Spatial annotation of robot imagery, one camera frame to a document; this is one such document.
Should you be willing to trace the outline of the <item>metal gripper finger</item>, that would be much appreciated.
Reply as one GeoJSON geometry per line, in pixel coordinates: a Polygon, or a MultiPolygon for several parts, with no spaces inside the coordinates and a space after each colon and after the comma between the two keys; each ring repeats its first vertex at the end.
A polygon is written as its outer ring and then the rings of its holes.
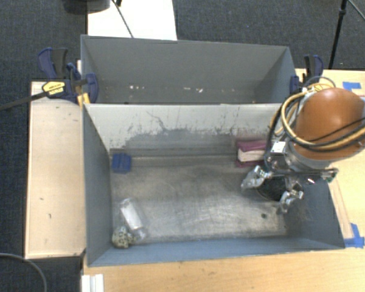
{"type": "Polygon", "coordinates": [[[303,190],[295,190],[292,189],[290,191],[285,191],[277,206],[276,214],[286,214],[290,207],[297,201],[297,200],[303,200],[304,199],[304,191],[303,190]]]}
{"type": "Polygon", "coordinates": [[[271,179],[272,177],[272,171],[268,171],[265,168],[257,165],[251,171],[249,171],[246,177],[243,179],[240,186],[241,191],[258,189],[267,179],[271,179]]]}

